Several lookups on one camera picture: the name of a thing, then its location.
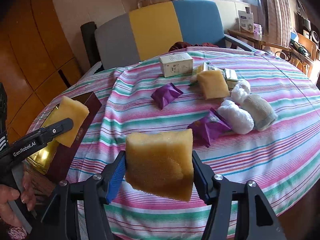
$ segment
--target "sofa armrest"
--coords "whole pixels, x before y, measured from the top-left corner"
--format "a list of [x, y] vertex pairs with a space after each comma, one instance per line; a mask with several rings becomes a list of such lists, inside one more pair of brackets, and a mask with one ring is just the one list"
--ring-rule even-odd
[[225, 34], [224, 38], [226, 41], [231, 42], [232, 44], [238, 46], [239, 48], [241, 48], [243, 50], [246, 50], [246, 51], [254, 51], [255, 50], [254, 47], [251, 47], [250, 45], [248, 45], [248, 44], [244, 43], [243, 41], [240, 41], [234, 37], [231, 37], [230, 35]]

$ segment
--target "striped tablecloth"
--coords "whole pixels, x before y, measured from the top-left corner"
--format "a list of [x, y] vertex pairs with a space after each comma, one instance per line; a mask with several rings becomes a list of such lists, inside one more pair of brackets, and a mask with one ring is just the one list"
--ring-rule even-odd
[[[320, 91], [298, 69], [263, 52], [196, 47], [188, 48], [195, 65], [210, 62], [235, 69], [250, 82], [251, 92], [261, 95], [278, 114], [267, 130], [219, 137], [211, 147], [194, 144], [201, 160], [216, 173], [235, 182], [254, 179], [276, 214], [295, 204], [320, 176]], [[106, 70], [87, 77], [63, 94], [74, 97], [94, 91], [102, 107], [89, 127], [70, 167], [67, 180], [78, 182], [99, 173], [124, 149], [131, 132], [185, 129], [219, 103], [204, 100], [190, 75], [164, 78], [158, 58]], [[150, 97], [169, 82], [184, 92], [160, 110]], [[40, 127], [55, 98], [35, 119], [29, 131]], [[112, 232], [124, 239], [200, 239], [210, 206], [195, 188], [189, 203], [160, 198], [132, 189], [123, 181], [114, 202], [105, 206]], [[232, 205], [229, 234], [234, 234], [236, 204]]]

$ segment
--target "purple packet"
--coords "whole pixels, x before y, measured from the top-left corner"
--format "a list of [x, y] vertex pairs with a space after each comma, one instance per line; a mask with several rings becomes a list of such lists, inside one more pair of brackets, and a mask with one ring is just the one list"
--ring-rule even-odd
[[174, 84], [166, 84], [153, 92], [152, 99], [156, 102], [160, 109], [163, 109], [167, 104], [182, 95], [183, 92], [175, 87]]
[[205, 117], [194, 121], [188, 126], [192, 129], [193, 137], [198, 139], [203, 145], [209, 147], [211, 142], [220, 134], [231, 130], [230, 125], [213, 108]]

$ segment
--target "silver screw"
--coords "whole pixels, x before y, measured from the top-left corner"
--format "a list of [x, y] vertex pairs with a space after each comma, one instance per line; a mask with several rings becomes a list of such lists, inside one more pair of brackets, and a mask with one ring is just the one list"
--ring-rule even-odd
[[68, 182], [66, 180], [62, 180], [62, 181], [59, 182], [59, 185], [62, 186], [62, 187], [64, 187], [67, 184], [68, 184]]
[[216, 180], [222, 180], [223, 179], [223, 176], [221, 174], [215, 174], [214, 178]]
[[92, 177], [93, 177], [94, 180], [99, 180], [99, 179], [102, 178], [101, 174], [99, 174], [99, 173], [98, 174], [94, 174]]
[[249, 180], [248, 184], [250, 187], [255, 187], [257, 185], [257, 183], [253, 180]]

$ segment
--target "yellow sponge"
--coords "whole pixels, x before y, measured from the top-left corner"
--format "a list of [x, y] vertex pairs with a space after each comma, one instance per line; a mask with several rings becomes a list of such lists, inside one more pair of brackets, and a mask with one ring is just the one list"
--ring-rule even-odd
[[71, 147], [88, 114], [89, 109], [84, 104], [63, 96], [59, 108], [48, 117], [49, 120], [46, 120], [46, 126], [59, 122], [65, 118], [71, 118], [73, 120], [73, 128], [55, 138], [56, 141], [64, 146]]
[[204, 99], [224, 98], [230, 95], [220, 70], [202, 71], [197, 75]]
[[192, 130], [126, 137], [126, 181], [135, 189], [189, 201], [193, 186]]

